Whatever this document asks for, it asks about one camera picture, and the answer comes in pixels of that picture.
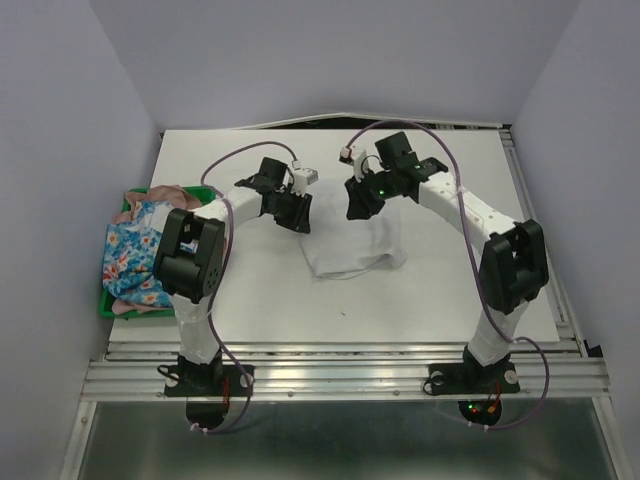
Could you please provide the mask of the white skirt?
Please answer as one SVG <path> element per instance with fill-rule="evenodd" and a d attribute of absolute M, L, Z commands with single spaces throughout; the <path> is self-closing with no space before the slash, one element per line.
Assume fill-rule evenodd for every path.
<path fill-rule="evenodd" d="M 342 183 L 321 180 L 311 193 L 311 232 L 299 237 L 299 245 L 314 277 L 351 279 L 376 269 L 397 269 L 406 262 L 397 207 L 388 203 L 368 220 L 349 220 Z"/>

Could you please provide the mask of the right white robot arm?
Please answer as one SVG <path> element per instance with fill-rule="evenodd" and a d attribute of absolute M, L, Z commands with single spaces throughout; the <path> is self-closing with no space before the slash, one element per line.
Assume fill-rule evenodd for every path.
<path fill-rule="evenodd" d="M 340 162 L 353 169 L 345 183 L 349 220 L 368 220 L 396 197 L 411 199 L 462 234 L 482 313 L 467 344 L 470 360 L 460 366 L 463 384 L 482 390 L 496 378 L 495 364 L 507 357 L 517 324 L 528 304 L 549 281 L 543 229 L 518 222 L 463 187 L 455 162 L 420 159 L 408 137 L 398 132 L 376 142 L 380 170 L 348 143 Z"/>

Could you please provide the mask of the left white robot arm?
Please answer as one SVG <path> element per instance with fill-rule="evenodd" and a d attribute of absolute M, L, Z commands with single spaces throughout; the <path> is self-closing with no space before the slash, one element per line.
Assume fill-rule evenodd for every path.
<path fill-rule="evenodd" d="M 268 215 L 282 228 L 308 234 L 308 187 L 317 180 L 313 169 L 290 170 L 265 157 L 256 174 L 237 181 L 226 195 L 193 210 L 175 208 L 167 216 L 153 276 L 169 295 L 178 322 L 179 364 L 190 367 L 188 382 L 199 393 L 213 393 L 222 384 L 223 371 L 213 363 L 220 345 L 208 315 L 236 228 Z"/>

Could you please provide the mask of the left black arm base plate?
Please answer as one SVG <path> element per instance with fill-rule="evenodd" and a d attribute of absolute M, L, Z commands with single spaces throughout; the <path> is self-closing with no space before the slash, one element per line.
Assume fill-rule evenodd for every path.
<path fill-rule="evenodd" d="M 163 394 L 168 398 L 231 398 L 246 397 L 248 384 L 234 365 L 223 364 L 219 380 L 209 382 L 205 386 L 192 386 L 178 376 L 178 365 L 160 365 L 157 372 L 164 378 Z"/>

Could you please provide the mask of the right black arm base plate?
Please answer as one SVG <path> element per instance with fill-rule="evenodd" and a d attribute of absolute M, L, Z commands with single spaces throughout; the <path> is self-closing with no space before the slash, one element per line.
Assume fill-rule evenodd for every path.
<path fill-rule="evenodd" d="M 434 396 L 516 394 L 521 391 L 515 365 L 511 362 L 487 367 L 471 363 L 433 363 L 428 367 L 427 384 Z"/>

